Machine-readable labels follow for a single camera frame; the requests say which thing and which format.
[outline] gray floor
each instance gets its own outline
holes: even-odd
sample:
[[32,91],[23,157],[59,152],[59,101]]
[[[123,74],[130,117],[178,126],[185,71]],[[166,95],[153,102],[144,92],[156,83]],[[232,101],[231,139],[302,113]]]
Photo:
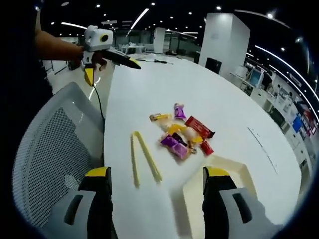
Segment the gray floor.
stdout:
[[[114,64],[112,62],[108,62],[107,67],[102,72],[95,72],[94,80],[95,80],[95,87],[99,93],[101,98],[101,105],[103,113],[106,112],[107,101],[109,98],[110,88],[111,88],[111,81],[114,71]],[[64,69],[57,75],[49,74],[48,80],[53,88],[53,93],[55,94],[64,86],[66,86],[70,82],[76,82],[85,95],[89,98],[92,102],[94,107],[100,110],[98,97],[96,92],[94,92],[94,88],[90,87],[84,80],[84,72],[81,68],[76,70],[70,71],[68,68]]]

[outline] mesh chair back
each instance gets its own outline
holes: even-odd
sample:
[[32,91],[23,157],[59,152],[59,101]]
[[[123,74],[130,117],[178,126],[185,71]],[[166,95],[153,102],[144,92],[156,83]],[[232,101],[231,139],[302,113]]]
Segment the mesh chair back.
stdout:
[[50,210],[92,168],[103,166],[104,123],[78,85],[68,84],[35,116],[20,143],[12,175],[22,216],[43,227]]

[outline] person's arm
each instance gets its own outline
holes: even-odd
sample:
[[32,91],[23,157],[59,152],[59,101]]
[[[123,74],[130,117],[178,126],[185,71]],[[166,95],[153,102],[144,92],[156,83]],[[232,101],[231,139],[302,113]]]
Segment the person's arm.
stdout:
[[41,30],[40,12],[36,18],[35,45],[39,58],[43,60],[76,60],[82,59],[83,47],[50,35]]

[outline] person's hand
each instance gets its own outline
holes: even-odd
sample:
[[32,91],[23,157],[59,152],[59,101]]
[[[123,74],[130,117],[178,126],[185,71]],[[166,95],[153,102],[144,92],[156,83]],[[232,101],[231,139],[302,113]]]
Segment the person's hand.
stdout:
[[100,64],[99,71],[103,71],[106,68],[106,60],[102,58],[102,53],[100,51],[96,51],[93,54],[92,57],[92,64],[94,65],[94,68],[96,69],[96,64]]

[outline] red snack package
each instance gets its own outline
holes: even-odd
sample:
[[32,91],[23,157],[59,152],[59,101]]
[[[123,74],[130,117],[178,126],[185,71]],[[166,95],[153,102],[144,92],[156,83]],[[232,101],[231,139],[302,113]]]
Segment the red snack package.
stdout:
[[193,116],[189,117],[189,119],[185,122],[185,125],[192,127],[203,139],[212,138],[215,134],[215,132],[209,130],[205,125],[203,125]]
[[206,156],[211,155],[214,150],[210,147],[209,143],[207,141],[204,141],[201,145],[200,145],[201,150],[203,150],[204,154]]

